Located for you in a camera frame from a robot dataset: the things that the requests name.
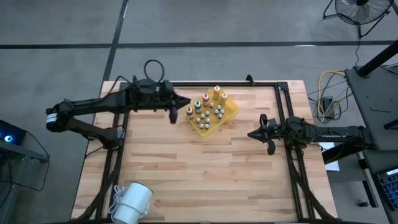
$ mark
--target electric fan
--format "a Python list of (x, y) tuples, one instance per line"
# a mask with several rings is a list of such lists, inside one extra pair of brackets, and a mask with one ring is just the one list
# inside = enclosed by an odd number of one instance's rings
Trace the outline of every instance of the electric fan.
[[(394, 0), (335, 0), (336, 14), (326, 16), (326, 10), (333, 0), (331, 0), (323, 11), (323, 18), (338, 16), (342, 21), (356, 25), (358, 28), (358, 37), (362, 38), (370, 33), (373, 28), (390, 13), (389, 9), (394, 3)], [(377, 22), (362, 35), (361, 25), (370, 22)]]

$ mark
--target white paper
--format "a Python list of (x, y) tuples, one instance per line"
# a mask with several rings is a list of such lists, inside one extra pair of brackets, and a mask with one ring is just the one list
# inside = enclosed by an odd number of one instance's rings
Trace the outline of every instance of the white paper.
[[(333, 143), (333, 142), (320, 142), (319, 146), (321, 146), (323, 148), (322, 152), (325, 152), (325, 151), (333, 148), (335, 146), (335, 143)], [(325, 168), (328, 171), (340, 171), (340, 168), (338, 166), (338, 161), (326, 164)]]

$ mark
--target yellow tray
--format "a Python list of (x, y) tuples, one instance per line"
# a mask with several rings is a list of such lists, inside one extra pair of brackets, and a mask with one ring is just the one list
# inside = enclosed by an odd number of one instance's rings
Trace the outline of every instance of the yellow tray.
[[(212, 109), (210, 109), (210, 106), (204, 107), (203, 106), (203, 95), (200, 97), (200, 99), (198, 100), (192, 100), (191, 103), (185, 108), (187, 109), (188, 107), (191, 107), (193, 110), (193, 118), (189, 119), (186, 110), (184, 111), (185, 116), (187, 117), (187, 119), (189, 120), (189, 122), (192, 124), (192, 126), (199, 132), (199, 134), (204, 137), (207, 134), (209, 134), (210, 132), (216, 130), (220, 125), (222, 125), (223, 123), (225, 123), (225, 121), (227, 121), (228, 119), (232, 118), (232, 116), (234, 116), (236, 114), (236, 112), (238, 112), (238, 106), (236, 105), (236, 103), (230, 98), (228, 97), (228, 99), (226, 100), (226, 104), (224, 106), (221, 107), (221, 109), (224, 109), (224, 115), (223, 118), (218, 119), (217, 115), (215, 115), (215, 109), (217, 109), (217, 106), (220, 104), (220, 99), (222, 94), (224, 93), (224, 90), (221, 89), (220, 90), (220, 97), (218, 97), (218, 100), (214, 100), (213, 99), (213, 95), (214, 95), (214, 89), (209, 90), (207, 92), (207, 94), (209, 95), (209, 104), (210, 103), (214, 103), (214, 107)], [(201, 103), (201, 112), (200, 114), (196, 114), (195, 112), (195, 102), (199, 101)], [(209, 116), (205, 116), (205, 119), (201, 119), (199, 123), (197, 123), (197, 118), (200, 118), (200, 115), (203, 113), (205, 113), (205, 111), (209, 111)], [(206, 125), (206, 118), (210, 118), (210, 127), (209, 129), (200, 129), (199, 125), (203, 124)]]

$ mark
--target concrete floor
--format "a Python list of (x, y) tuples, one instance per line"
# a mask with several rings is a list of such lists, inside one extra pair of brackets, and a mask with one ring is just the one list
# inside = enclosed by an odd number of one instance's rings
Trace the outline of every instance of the concrete floor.
[[(356, 46), (350, 42), (357, 39), (356, 28), (338, 18), (321, 20), (327, 4), (328, 0), (130, 0), (120, 43), (338, 41), (351, 45), (118, 49), (109, 79), (142, 78), (144, 62), (155, 58), (164, 64), (168, 80), (243, 80), (251, 74), (256, 80), (304, 80), (307, 92), (315, 91), (321, 72), (344, 70), (356, 61)], [(0, 23), (0, 45), (110, 44), (121, 5), (122, 0), (0, 0), (0, 20), (7, 21)], [(363, 40), (398, 39), (397, 22), (393, 11)], [(386, 47), (377, 44), (361, 46), (360, 65)], [(109, 49), (0, 50), (0, 119), (34, 133), (51, 155), (44, 190), (19, 194), (13, 223), (68, 220), (87, 141), (77, 134), (47, 131), (45, 109), (64, 98), (97, 97), (108, 55)], [(396, 62), (394, 57), (388, 63)], [(336, 76), (331, 84), (342, 80)], [(345, 88), (341, 84), (326, 94), (337, 96)], [(93, 117), (82, 119), (90, 122)], [(327, 125), (360, 124), (360, 113), (350, 98), (349, 110)], [(44, 169), (37, 167), (31, 184), (40, 185)], [(362, 193), (347, 197), (348, 189), (358, 189), (358, 183), (332, 183), (331, 188), (340, 218), (386, 222), (382, 209), (356, 206)]]

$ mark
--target wooden table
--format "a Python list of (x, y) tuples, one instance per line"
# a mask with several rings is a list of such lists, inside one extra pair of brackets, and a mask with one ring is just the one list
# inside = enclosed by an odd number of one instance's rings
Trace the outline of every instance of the wooden table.
[[(104, 83), (102, 95), (112, 83)], [(295, 115), (311, 123), (303, 81), (288, 83)], [(207, 90), (175, 88), (179, 95), (192, 99)], [(274, 89), (228, 87), (224, 90), (239, 106), (239, 111), (206, 137), (193, 129), (184, 110), (179, 111), (176, 124), (169, 123), (168, 113), (164, 111), (130, 112), (119, 184), (129, 186), (133, 181), (140, 182), (154, 191), (149, 214), (142, 222), (297, 220), (283, 141), (275, 141), (276, 152), (268, 156), (267, 144), (247, 137), (248, 132), (259, 127), (261, 113), (279, 120)], [(107, 128), (112, 120), (113, 114), (99, 113), (95, 125)], [(91, 142), (87, 152), (100, 145), (98, 141)], [(328, 212), (336, 216), (319, 147), (309, 146), (304, 152), (310, 188)], [(105, 157), (106, 151), (100, 150), (86, 159), (72, 218), (79, 216), (98, 193)], [(300, 198), (306, 211), (302, 192)], [(104, 215), (108, 200), (106, 198)]]

